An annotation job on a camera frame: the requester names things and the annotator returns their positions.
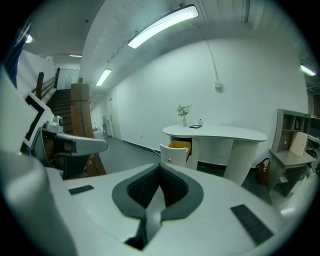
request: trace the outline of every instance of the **doorway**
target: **doorway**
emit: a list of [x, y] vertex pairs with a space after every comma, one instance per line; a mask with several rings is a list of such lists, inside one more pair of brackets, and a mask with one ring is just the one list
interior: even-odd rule
[[118, 110], [117, 110], [117, 95], [115, 92], [112, 93], [111, 96], [108, 98], [108, 103], [109, 103], [108, 105], [110, 109], [110, 122], [111, 122], [113, 137], [118, 140], [122, 140]]
[[56, 89], [71, 89], [71, 84], [76, 84], [78, 82], [79, 72], [79, 69], [60, 69]]

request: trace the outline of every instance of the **wooden board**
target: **wooden board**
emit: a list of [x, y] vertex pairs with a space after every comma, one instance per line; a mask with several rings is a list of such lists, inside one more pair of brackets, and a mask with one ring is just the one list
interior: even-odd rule
[[[74, 135], [95, 138], [91, 123], [88, 84], [71, 85], [71, 120]], [[94, 154], [91, 161], [92, 164], [86, 168], [89, 176], [106, 174], [99, 154]]]

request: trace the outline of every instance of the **bag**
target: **bag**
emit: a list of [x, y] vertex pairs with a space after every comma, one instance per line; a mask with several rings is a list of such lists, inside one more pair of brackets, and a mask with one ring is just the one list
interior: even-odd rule
[[266, 185], [270, 177], [270, 158], [265, 158], [255, 168], [255, 181], [260, 185]]

